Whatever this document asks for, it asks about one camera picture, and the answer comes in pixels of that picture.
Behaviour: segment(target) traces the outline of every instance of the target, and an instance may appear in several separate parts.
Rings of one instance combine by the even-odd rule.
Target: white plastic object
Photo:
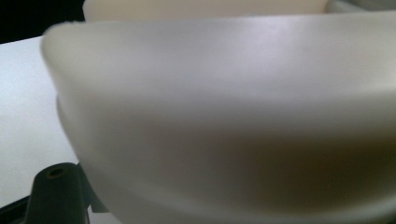
[[[163,21],[322,14],[327,0],[87,0],[87,21]]]
[[[395,21],[66,24],[42,51],[123,223],[374,223],[396,211]]]

